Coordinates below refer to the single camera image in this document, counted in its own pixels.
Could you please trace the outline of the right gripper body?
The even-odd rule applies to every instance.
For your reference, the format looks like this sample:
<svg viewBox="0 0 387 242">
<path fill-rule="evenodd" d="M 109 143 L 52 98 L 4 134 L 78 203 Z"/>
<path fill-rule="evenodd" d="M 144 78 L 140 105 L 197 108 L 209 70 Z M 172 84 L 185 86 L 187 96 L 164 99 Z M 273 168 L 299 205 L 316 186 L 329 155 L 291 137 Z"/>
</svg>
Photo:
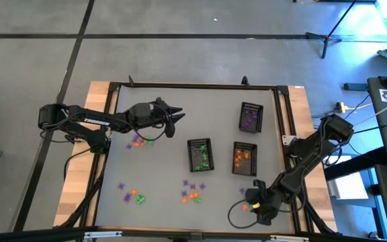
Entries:
<svg viewBox="0 0 387 242">
<path fill-rule="evenodd" d="M 253 181 L 254 188 L 246 190 L 246 202 L 250 205 L 260 203 L 260 207 L 253 208 L 253 212 L 262 217 L 276 217 L 282 205 L 282 193 L 275 184 L 267 187 L 262 180 Z"/>
</svg>

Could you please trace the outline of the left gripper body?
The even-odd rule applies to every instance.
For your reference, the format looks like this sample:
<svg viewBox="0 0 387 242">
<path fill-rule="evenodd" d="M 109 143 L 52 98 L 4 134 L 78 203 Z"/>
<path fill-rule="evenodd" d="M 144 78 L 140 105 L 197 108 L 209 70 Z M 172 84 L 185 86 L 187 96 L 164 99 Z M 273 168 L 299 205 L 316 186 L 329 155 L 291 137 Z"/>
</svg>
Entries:
<svg viewBox="0 0 387 242">
<path fill-rule="evenodd" d="M 173 110 L 160 97 L 152 102 L 138 103 L 129 109 L 129 123 L 132 129 L 138 131 L 143 128 L 164 128 L 167 138 L 175 134 Z"/>
</svg>

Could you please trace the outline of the black slotted plastic basket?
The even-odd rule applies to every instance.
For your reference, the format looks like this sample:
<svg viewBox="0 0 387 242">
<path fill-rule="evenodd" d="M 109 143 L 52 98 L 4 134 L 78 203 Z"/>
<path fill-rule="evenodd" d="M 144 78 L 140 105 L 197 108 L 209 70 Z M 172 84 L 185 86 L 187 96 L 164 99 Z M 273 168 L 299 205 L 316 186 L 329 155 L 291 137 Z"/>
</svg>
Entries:
<svg viewBox="0 0 387 242">
<path fill-rule="evenodd" d="M 242 153 L 237 155 L 236 150 L 240 149 Z M 249 159 L 244 159 L 244 154 L 249 154 Z M 241 166 L 236 169 L 234 159 L 241 158 Z M 257 175 L 257 145 L 251 143 L 234 142 L 233 158 L 232 158 L 232 173 L 235 175 L 253 176 Z"/>
<path fill-rule="evenodd" d="M 253 118 L 251 112 L 257 112 L 257 118 Z M 246 119 L 251 118 L 252 123 L 247 129 L 243 129 L 242 125 L 246 123 Z M 260 133 L 262 129 L 262 120 L 263 120 L 263 106 L 259 104 L 252 104 L 248 102 L 243 102 L 241 104 L 241 112 L 239 117 L 239 130 L 243 132 L 250 133 Z"/>
<path fill-rule="evenodd" d="M 200 146 L 206 145 L 207 151 L 201 152 Z M 191 139 L 187 141 L 187 151 L 189 158 L 189 170 L 191 173 L 201 172 L 201 171 L 213 171 L 214 170 L 214 159 L 212 154 L 212 145 L 210 138 L 199 138 L 199 139 Z M 208 154 L 208 159 L 204 160 L 202 157 L 202 153 Z M 208 163 L 209 167 L 202 168 L 201 171 L 195 171 L 194 168 L 196 166 L 201 167 L 201 163 Z"/>
</svg>

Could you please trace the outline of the grey table mat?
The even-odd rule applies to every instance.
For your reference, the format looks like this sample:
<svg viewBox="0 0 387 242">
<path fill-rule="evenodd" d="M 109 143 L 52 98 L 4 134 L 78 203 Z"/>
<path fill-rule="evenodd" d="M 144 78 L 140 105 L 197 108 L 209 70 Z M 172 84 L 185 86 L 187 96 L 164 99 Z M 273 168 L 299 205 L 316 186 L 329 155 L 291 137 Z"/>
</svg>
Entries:
<svg viewBox="0 0 387 242">
<path fill-rule="evenodd" d="M 115 133 L 105 166 L 104 180 L 96 217 L 99 226 L 193 229 L 243 233 L 293 230 L 292 217 L 280 213 L 271 226 L 257 225 L 256 216 L 242 209 L 241 188 L 253 185 L 251 176 L 232 173 L 234 142 L 257 145 L 257 178 L 271 184 L 284 165 L 275 122 L 274 96 L 271 91 L 221 89 L 128 88 L 120 90 L 117 110 L 161 97 L 170 106 L 183 108 L 185 116 L 176 123 L 175 134 L 167 138 L 160 130 L 147 128 L 142 134 L 154 138 L 153 146 L 127 149 L 132 133 Z M 260 133 L 239 130 L 241 104 L 263 106 Z M 191 173 L 187 141 L 210 138 L 213 171 Z M 196 189 L 184 186 L 183 180 Z M 123 183 L 123 190 L 118 184 Z M 129 203 L 123 201 L 132 194 Z M 189 195 L 198 192 L 202 203 Z M 138 205 L 136 197 L 145 201 Z"/>
</svg>

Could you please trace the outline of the white box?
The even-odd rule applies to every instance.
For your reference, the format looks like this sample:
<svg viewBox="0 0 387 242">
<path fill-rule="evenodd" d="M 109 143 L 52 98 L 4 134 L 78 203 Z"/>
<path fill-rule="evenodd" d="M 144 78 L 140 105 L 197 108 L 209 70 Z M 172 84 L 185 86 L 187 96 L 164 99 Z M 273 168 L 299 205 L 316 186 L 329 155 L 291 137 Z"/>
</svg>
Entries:
<svg viewBox="0 0 387 242">
<path fill-rule="evenodd" d="M 327 182 L 329 193 L 338 200 L 368 199 L 360 172 Z"/>
</svg>

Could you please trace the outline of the black tripod stand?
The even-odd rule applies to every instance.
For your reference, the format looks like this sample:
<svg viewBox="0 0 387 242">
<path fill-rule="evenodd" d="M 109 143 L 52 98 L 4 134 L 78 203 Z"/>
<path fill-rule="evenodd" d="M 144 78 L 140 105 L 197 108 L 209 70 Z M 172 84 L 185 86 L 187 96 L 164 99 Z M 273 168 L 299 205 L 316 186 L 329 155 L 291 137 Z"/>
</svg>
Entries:
<svg viewBox="0 0 387 242">
<path fill-rule="evenodd" d="M 314 39 L 320 40 L 323 43 L 322 54 L 320 56 L 322 59 L 325 59 L 325 57 L 327 55 L 327 49 L 329 47 L 329 42 L 331 42 L 331 41 L 341 42 L 342 41 L 342 39 L 340 39 L 340 38 L 333 38 L 332 35 L 334 34 L 335 30 L 339 27 L 340 23 L 344 20 L 346 15 L 350 12 L 352 7 L 357 2 L 358 2 L 358 0 L 353 0 L 351 2 L 351 5 L 347 8 L 347 10 L 344 12 L 344 14 L 339 18 L 337 23 L 333 26 L 333 28 L 331 29 L 331 31 L 328 34 L 323 35 L 323 34 L 315 34 L 315 33 L 312 33 L 312 32 L 307 32 L 306 33 L 306 37 L 308 39 L 313 39 L 314 38 Z"/>
</svg>

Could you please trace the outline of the black metal table frame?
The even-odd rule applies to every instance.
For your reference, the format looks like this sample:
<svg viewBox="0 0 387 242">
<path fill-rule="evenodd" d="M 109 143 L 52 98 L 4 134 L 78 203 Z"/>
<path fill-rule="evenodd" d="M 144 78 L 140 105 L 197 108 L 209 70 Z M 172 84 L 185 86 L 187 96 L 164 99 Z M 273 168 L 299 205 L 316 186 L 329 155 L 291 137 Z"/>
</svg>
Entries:
<svg viewBox="0 0 387 242">
<path fill-rule="evenodd" d="M 96 111 L 114 112 L 117 108 L 117 99 L 120 92 L 121 82 L 93 81 L 89 86 L 86 108 Z M 153 88 L 179 88 L 179 89 L 241 89 L 254 90 L 255 86 L 205 84 L 205 83 L 157 83 L 138 82 L 133 87 Z M 291 134 L 297 134 L 302 138 L 313 132 L 310 107 L 303 86 L 296 85 L 274 85 L 270 90 L 276 91 L 275 103 L 282 109 L 283 127 L 290 129 Z M 80 200 L 89 191 L 91 182 L 97 180 L 99 172 L 104 168 L 103 155 L 87 153 L 76 157 L 69 165 L 68 180 L 64 182 L 58 210 L 54 219 L 54 225 L 58 226 L 66 222 L 69 213 L 73 212 L 80 205 Z M 305 233 L 307 235 L 324 235 L 325 230 L 337 228 L 335 217 L 331 208 L 331 201 L 325 198 L 325 173 L 322 165 L 317 165 L 313 173 L 306 180 L 306 191 L 312 198 L 312 212 L 304 210 L 299 213 L 300 225 L 296 227 L 295 235 Z M 146 227 L 130 228 L 136 235 L 141 237 L 150 233 L 153 237 L 175 237 L 203 240 L 219 234 L 218 231 L 189 230 L 189 229 L 160 229 Z"/>
</svg>

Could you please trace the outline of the silver metal bracket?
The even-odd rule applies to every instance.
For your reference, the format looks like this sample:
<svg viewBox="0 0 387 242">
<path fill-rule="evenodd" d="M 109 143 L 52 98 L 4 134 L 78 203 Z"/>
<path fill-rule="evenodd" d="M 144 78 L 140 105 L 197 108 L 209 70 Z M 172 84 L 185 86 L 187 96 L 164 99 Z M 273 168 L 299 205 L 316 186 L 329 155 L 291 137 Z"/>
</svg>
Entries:
<svg viewBox="0 0 387 242">
<path fill-rule="evenodd" d="M 308 237 L 285 236 L 285 235 L 271 235 L 269 240 L 279 241 L 279 242 L 310 242 Z"/>
<path fill-rule="evenodd" d="M 108 238 L 108 237 L 121 237 L 123 232 L 121 231 L 94 231 L 94 232 L 85 232 L 84 239 L 99 239 L 99 238 Z"/>
</svg>

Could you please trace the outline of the black frame beam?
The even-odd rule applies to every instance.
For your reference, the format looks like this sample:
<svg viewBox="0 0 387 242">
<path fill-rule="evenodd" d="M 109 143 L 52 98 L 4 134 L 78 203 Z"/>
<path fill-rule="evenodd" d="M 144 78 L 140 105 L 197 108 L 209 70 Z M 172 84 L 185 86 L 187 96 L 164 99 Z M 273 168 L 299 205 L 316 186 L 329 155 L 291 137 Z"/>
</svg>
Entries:
<svg viewBox="0 0 387 242">
<path fill-rule="evenodd" d="M 82 239 L 85 233 L 96 231 L 98 231 L 98 227 L 57 228 L 0 233 L 0 242 L 65 242 Z"/>
</svg>

